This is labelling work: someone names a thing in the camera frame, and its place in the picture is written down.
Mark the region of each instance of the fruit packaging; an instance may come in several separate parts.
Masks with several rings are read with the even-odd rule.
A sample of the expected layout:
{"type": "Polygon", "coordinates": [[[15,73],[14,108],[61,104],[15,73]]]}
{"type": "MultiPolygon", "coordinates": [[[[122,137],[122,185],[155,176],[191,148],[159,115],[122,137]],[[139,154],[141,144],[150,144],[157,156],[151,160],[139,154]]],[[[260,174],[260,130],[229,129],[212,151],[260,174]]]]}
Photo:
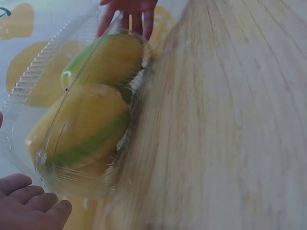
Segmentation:
{"type": "Polygon", "coordinates": [[[58,194],[100,198],[112,189],[147,82],[148,43],[119,26],[121,15],[96,39],[99,13],[94,7],[69,22],[25,69],[1,108],[4,155],[58,194]],[[56,83],[39,89],[48,85],[44,71],[64,47],[70,61],[53,76],[56,83]]]}

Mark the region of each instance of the finger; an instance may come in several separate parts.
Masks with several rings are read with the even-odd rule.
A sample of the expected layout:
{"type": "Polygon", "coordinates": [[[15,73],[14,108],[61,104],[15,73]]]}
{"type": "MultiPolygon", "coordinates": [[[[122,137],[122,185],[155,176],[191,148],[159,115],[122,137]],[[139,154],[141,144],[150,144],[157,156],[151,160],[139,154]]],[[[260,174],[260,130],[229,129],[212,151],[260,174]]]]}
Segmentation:
{"type": "Polygon", "coordinates": [[[124,13],[121,20],[121,27],[128,30],[129,29],[129,14],[124,13]]]}
{"type": "Polygon", "coordinates": [[[132,31],[139,35],[142,35],[143,33],[142,14],[132,15],[132,31]]]}
{"type": "Polygon", "coordinates": [[[0,128],[2,126],[2,121],[3,121],[3,114],[2,114],[2,112],[0,112],[0,128]]]}
{"type": "Polygon", "coordinates": [[[0,191],[8,196],[15,190],[27,187],[30,184],[32,184],[30,177],[21,173],[16,173],[0,179],[0,191]]]}
{"type": "Polygon", "coordinates": [[[44,193],[42,195],[37,195],[32,197],[26,206],[31,210],[37,210],[42,212],[47,212],[59,201],[57,195],[54,193],[44,193]]]}
{"type": "Polygon", "coordinates": [[[111,0],[101,0],[99,5],[104,6],[104,5],[109,4],[110,2],[111,0]]]}
{"type": "Polygon", "coordinates": [[[143,37],[148,41],[153,32],[154,27],[154,11],[144,12],[144,31],[143,37]]]}
{"type": "Polygon", "coordinates": [[[101,18],[99,27],[98,27],[98,31],[97,31],[97,37],[100,37],[105,31],[106,29],[109,27],[109,25],[111,24],[111,21],[114,17],[115,14],[115,8],[112,6],[112,4],[108,4],[106,6],[105,12],[101,18]]]}
{"type": "Polygon", "coordinates": [[[72,206],[68,200],[62,200],[52,209],[46,212],[47,215],[51,216],[52,219],[56,219],[59,222],[61,228],[66,224],[70,214],[72,206]]]}
{"type": "Polygon", "coordinates": [[[41,195],[44,192],[45,191],[42,187],[33,185],[14,191],[9,195],[9,197],[14,198],[19,203],[25,205],[32,197],[41,195]]]}

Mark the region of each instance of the yellow mango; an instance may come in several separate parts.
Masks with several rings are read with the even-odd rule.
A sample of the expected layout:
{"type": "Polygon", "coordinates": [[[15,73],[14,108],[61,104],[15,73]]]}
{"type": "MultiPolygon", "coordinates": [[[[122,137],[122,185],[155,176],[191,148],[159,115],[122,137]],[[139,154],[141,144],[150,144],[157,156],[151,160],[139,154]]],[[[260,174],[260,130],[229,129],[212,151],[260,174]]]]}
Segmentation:
{"type": "Polygon", "coordinates": [[[89,60],[84,65],[78,81],[111,86],[126,85],[141,70],[143,52],[142,42],[129,34],[110,34],[98,38],[79,53],[63,70],[62,88],[67,90],[72,85],[79,69],[88,57],[89,60]]]}
{"type": "Polygon", "coordinates": [[[86,84],[72,87],[63,98],[49,108],[26,137],[25,146],[32,160],[51,125],[47,167],[54,163],[79,169],[110,155],[130,123],[130,109],[120,93],[107,85],[86,84]]]}

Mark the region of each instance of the light wood surface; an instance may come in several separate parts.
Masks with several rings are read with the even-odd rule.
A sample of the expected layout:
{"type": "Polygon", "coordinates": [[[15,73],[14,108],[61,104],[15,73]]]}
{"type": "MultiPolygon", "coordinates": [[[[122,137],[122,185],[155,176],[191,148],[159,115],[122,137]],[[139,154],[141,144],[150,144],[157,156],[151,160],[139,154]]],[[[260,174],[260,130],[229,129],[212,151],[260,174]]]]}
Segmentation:
{"type": "Polygon", "coordinates": [[[95,229],[307,229],[306,9],[190,0],[95,229]]]}

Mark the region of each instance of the yellow lemon pattern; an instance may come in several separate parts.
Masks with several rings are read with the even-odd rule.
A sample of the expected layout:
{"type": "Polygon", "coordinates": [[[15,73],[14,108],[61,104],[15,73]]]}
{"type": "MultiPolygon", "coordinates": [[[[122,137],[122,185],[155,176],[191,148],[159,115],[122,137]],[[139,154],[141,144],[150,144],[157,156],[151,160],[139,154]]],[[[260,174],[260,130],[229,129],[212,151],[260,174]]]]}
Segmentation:
{"type": "Polygon", "coordinates": [[[11,11],[0,10],[0,41],[17,37],[31,37],[34,27],[34,9],[28,3],[21,3],[11,11]]]}

